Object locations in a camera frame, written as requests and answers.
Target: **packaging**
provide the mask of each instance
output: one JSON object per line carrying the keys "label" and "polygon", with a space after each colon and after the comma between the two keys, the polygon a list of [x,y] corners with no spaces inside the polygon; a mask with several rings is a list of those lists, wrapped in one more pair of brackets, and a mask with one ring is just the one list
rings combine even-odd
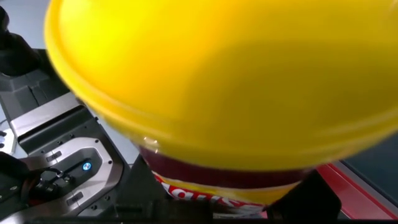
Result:
{"label": "packaging", "polygon": [[45,41],[171,195],[228,212],[397,130],[391,0],[59,0]]}

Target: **blue light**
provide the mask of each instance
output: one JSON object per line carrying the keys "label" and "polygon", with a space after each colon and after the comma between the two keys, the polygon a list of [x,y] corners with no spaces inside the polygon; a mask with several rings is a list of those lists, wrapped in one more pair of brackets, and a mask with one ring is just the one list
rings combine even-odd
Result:
{"label": "blue light", "polygon": [[88,171],[91,169],[91,163],[86,162],[83,164],[83,166],[81,167],[84,171]]}

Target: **yellow lid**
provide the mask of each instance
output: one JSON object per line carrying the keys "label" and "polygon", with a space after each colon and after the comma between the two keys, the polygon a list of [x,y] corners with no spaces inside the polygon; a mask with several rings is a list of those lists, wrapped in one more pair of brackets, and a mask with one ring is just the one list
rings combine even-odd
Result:
{"label": "yellow lid", "polygon": [[140,144],[203,166],[295,169],[396,130],[392,2],[58,0],[45,41],[65,83]]}

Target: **gray wall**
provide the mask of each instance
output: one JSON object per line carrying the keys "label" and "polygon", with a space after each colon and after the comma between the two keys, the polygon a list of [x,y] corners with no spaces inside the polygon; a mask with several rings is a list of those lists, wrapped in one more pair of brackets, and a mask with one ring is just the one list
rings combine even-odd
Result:
{"label": "gray wall", "polygon": [[[43,37],[43,24],[49,0],[0,0],[0,6],[5,8],[9,17],[9,30],[25,38],[33,48],[45,48]],[[0,121],[5,119],[5,115],[0,110]],[[110,128],[104,121],[99,121],[106,132],[120,150],[128,163],[133,163],[138,155],[137,149],[128,139],[120,135],[117,131]],[[8,124],[0,127],[6,129]],[[20,149],[16,152],[16,157],[24,157]]]}

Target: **red label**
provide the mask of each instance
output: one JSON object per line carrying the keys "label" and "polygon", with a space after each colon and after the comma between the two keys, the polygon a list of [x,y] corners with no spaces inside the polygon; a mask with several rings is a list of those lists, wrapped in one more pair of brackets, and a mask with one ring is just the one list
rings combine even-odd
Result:
{"label": "red label", "polygon": [[173,198],[176,198],[176,199],[181,199],[181,200],[209,200],[209,201],[211,201],[213,203],[226,205],[228,207],[232,207],[232,208],[235,208],[235,209],[243,209],[243,210],[246,211],[245,213],[262,212],[262,209],[264,208],[264,206],[261,205],[261,204],[240,202],[240,201],[237,201],[237,200],[231,200],[231,199],[224,198],[224,197],[219,197],[219,196],[215,196],[215,195],[210,195],[210,194],[204,194],[204,193],[196,192],[196,191],[193,191],[193,190],[181,189],[181,188],[178,188],[178,187],[171,186],[170,184],[166,184],[160,177],[158,177],[156,175],[155,175],[155,178],[156,178],[157,181],[159,181],[163,185],[163,188]]}

